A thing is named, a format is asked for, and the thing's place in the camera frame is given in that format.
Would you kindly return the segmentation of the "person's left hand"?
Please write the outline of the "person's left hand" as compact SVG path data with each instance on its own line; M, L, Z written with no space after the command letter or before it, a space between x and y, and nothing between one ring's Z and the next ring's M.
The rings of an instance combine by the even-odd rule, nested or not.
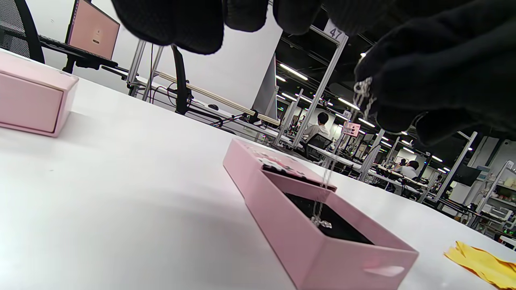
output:
M256 32L267 0L113 0L137 38L210 55L224 29ZM356 65L358 110L424 145L485 127L515 136L515 2L472 0L384 35Z

